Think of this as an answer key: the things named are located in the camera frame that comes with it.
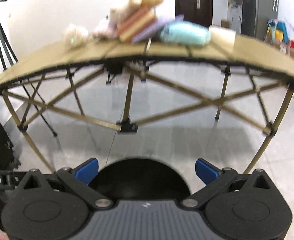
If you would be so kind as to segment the purple knitted cloth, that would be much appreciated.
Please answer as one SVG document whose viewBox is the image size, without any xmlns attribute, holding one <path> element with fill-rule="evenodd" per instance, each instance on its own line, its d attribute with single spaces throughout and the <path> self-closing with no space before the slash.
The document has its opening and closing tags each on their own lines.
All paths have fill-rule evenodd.
<svg viewBox="0 0 294 240">
<path fill-rule="evenodd" d="M 178 15 L 175 18 L 158 18 L 156 22 L 148 26 L 141 33 L 137 34 L 132 40 L 131 43 L 139 43 L 153 38 L 161 29 L 166 25 L 173 23 L 175 21 L 184 20 L 184 15 Z"/>
</svg>

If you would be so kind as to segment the black trash bin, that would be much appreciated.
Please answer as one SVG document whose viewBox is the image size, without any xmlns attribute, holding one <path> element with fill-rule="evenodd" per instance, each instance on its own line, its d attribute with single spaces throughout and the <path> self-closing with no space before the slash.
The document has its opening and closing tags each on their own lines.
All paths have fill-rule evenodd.
<svg viewBox="0 0 294 240">
<path fill-rule="evenodd" d="M 191 195 L 184 178 L 172 167 L 148 158 L 127 158 L 98 172 L 88 186 L 118 200 L 163 200 L 178 202 Z"/>
</svg>

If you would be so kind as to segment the crumpled clear plastic bag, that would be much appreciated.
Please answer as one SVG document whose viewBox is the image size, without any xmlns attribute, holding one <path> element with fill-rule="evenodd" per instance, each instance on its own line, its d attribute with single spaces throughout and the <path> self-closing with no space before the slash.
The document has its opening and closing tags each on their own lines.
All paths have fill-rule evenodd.
<svg viewBox="0 0 294 240">
<path fill-rule="evenodd" d="M 74 24 L 70 24 L 63 34 L 63 41 L 66 49 L 74 49 L 85 46 L 88 43 L 88 39 L 88 30 Z"/>
</svg>

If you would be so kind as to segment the white foam cylinder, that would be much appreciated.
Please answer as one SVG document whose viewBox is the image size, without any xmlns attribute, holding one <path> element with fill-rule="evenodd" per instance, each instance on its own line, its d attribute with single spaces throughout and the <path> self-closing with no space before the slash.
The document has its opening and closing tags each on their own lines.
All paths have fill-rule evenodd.
<svg viewBox="0 0 294 240">
<path fill-rule="evenodd" d="M 211 41 L 219 46 L 234 46 L 236 31 L 228 28 L 211 25 L 209 27 Z"/>
</svg>

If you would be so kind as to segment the blue plush toy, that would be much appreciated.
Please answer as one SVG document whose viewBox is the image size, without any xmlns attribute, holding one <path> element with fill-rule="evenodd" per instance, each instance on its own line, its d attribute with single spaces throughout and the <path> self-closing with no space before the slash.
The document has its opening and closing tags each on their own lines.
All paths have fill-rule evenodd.
<svg viewBox="0 0 294 240">
<path fill-rule="evenodd" d="M 188 21 L 175 21 L 167 24 L 159 33 L 164 43 L 203 47 L 211 40 L 207 27 Z"/>
</svg>

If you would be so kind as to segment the white plush toy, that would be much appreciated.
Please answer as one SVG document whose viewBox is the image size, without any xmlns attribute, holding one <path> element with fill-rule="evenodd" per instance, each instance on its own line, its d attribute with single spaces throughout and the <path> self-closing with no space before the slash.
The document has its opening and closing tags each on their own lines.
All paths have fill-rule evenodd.
<svg viewBox="0 0 294 240">
<path fill-rule="evenodd" d="M 117 28 L 130 17 L 130 15 L 131 12 L 128 6 L 122 8 L 111 8 L 108 29 L 112 32 L 115 32 Z"/>
</svg>

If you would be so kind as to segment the brown cake sponge block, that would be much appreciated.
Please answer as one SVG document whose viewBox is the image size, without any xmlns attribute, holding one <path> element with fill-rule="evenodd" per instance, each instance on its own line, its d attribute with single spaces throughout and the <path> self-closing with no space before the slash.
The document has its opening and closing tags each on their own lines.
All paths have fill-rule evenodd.
<svg viewBox="0 0 294 240">
<path fill-rule="evenodd" d="M 121 42 L 131 42 L 136 35 L 156 21 L 157 16 L 154 11 L 148 7 L 142 7 L 118 27 L 118 38 Z"/>
</svg>

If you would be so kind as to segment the dark wooden door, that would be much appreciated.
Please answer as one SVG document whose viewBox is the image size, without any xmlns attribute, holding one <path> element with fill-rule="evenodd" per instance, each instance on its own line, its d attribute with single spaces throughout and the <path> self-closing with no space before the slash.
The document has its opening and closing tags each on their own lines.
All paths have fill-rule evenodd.
<svg viewBox="0 0 294 240">
<path fill-rule="evenodd" d="M 175 15 L 205 27 L 212 25 L 213 0 L 174 0 Z"/>
</svg>

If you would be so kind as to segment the dark grey refrigerator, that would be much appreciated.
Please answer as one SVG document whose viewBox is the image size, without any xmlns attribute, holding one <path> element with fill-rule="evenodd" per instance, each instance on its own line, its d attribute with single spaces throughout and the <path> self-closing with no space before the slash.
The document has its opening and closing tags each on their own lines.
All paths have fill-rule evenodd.
<svg viewBox="0 0 294 240">
<path fill-rule="evenodd" d="M 278 17 L 279 0 L 242 0 L 241 34 L 263 40 L 269 20 Z"/>
</svg>

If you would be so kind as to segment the folding table frame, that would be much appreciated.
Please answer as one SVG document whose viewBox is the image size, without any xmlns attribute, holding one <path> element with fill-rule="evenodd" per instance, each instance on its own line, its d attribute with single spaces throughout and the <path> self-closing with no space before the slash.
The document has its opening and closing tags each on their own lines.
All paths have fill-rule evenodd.
<svg viewBox="0 0 294 240">
<path fill-rule="evenodd" d="M 203 65 L 160 64 L 153 68 L 153 75 L 177 81 L 207 97 L 218 98 L 224 75 L 218 69 Z M 84 113 L 115 124 L 123 117 L 127 85 L 130 75 L 116 77 L 105 85 L 107 74 L 95 78 L 78 90 Z M 286 94 L 285 87 L 261 92 L 261 98 L 274 120 Z M 130 118 L 141 121 L 164 112 L 195 106 L 200 100 L 178 90 L 165 87 L 152 80 L 133 82 Z M 256 94 L 232 99 L 227 106 L 265 125 Z M 185 174 L 187 164 L 204 158 L 214 164 L 227 165 L 243 171 L 263 143 L 264 134 L 253 125 L 234 115 L 221 111 L 215 121 L 217 108 L 208 106 L 170 118 L 138 124 L 137 133 L 118 133 L 109 127 L 76 120 L 60 112 L 45 111 L 44 117 L 58 133 L 53 137 L 42 118 L 36 118 L 27 132 L 39 152 L 56 170 L 63 166 L 74 167 L 90 157 L 99 160 L 100 167 L 127 157 L 152 157 L 162 160 Z M 14 151 L 21 162 L 19 170 L 37 167 L 48 171 L 16 127 L 13 118 L 5 129 L 14 144 Z M 270 172 L 289 169 L 294 171 L 294 99 L 264 154 L 255 167 Z"/>
</svg>

